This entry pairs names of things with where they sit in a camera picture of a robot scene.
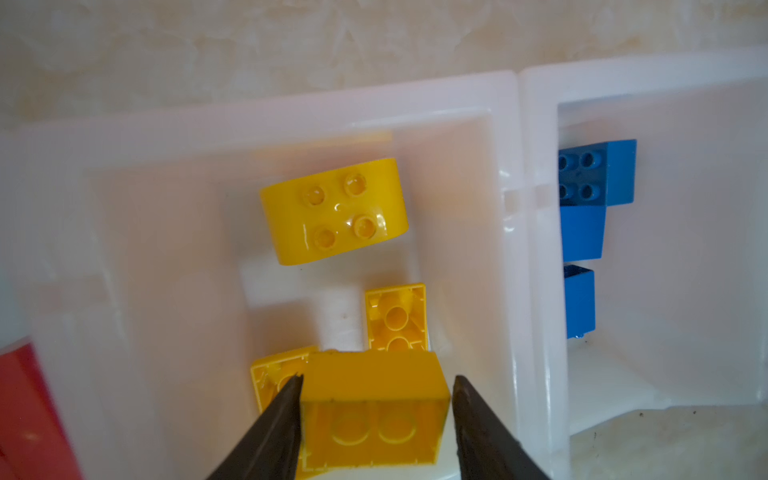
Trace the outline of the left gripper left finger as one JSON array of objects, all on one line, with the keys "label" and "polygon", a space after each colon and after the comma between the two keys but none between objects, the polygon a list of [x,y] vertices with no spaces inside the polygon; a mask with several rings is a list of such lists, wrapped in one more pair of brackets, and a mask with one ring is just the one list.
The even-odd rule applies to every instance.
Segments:
[{"label": "left gripper left finger", "polygon": [[296,478],[302,440],[302,385],[302,375],[290,378],[209,480]]}]

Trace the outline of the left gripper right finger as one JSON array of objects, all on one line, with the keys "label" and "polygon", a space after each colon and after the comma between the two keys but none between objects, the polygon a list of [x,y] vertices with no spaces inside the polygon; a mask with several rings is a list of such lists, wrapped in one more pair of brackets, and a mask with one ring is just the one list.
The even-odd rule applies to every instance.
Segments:
[{"label": "left gripper right finger", "polygon": [[462,479],[549,479],[466,376],[455,378],[452,409]]}]

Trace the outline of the yellow lego brick bottom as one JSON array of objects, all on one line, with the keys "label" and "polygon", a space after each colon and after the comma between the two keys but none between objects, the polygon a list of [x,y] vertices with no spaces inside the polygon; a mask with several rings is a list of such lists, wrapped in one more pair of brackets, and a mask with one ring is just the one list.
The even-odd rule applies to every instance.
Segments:
[{"label": "yellow lego brick bottom", "polygon": [[260,414],[292,377],[304,374],[309,355],[318,351],[316,346],[303,347],[259,359],[251,365],[250,375]]}]

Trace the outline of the yellow lego brick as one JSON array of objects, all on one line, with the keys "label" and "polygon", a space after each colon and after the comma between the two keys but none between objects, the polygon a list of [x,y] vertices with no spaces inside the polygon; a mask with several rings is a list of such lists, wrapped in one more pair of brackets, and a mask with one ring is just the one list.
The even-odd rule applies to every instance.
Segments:
[{"label": "yellow lego brick", "polygon": [[251,365],[250,375],[260,414],[292,377],[304,374],[309,355],[318,351],[316,346],[303,347],[259,359]]},{"label": "yellow lego brick", "polygon": [[424,283],[367,290],[364,312],[369,350],[430,349]]},{"label": "yellow lego brick", "polygon": [[310,355],[300,395],[306,471],[433,465],[451,402],[428,351]]}]

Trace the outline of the blue lego brick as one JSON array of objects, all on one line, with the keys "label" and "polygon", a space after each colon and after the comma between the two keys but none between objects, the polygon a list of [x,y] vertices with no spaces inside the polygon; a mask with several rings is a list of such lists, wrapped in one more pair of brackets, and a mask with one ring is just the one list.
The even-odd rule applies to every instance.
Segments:
[{"label": "blue lego brick", "polygon": [[558,152],[561,206],[617,206],[635,197],[637,141],[608,141]]},{"label": "blue lego brick", "polygon": [[564,266],[567,338],[582,338],[596,328],[595,274],[570,264]]}]

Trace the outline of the red lego brick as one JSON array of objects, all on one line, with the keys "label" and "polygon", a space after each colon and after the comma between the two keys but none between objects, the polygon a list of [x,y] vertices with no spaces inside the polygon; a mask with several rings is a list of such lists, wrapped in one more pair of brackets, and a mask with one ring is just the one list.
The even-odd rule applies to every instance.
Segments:
[{"label": "red lego brick", "polygon": [[82,477],[30,343],[1,355],[1,477]]}]

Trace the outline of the white three-compartment bin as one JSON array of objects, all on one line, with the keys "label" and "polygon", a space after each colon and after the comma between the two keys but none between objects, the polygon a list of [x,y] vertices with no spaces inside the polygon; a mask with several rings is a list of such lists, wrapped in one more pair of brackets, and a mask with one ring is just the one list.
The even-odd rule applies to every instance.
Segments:
[{"label": "white three-compartment bin", "polygon": [[767,398],[767,50],[554,64],[1,135],[1,271],[88,479],[202,479],[251,363],[428,347],[554,478],[640,409]]}]

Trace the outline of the yellow ring lego piece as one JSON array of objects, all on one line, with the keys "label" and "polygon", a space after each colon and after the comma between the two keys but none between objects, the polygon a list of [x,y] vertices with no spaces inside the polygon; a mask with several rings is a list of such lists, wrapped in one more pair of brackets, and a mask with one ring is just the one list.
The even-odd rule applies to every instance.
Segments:
[{"label": "yellow ring lego piece", "polygon": [[409,229],[394,158],[280,182],[263,188],[260,199],[284,266],[372,246]]}]

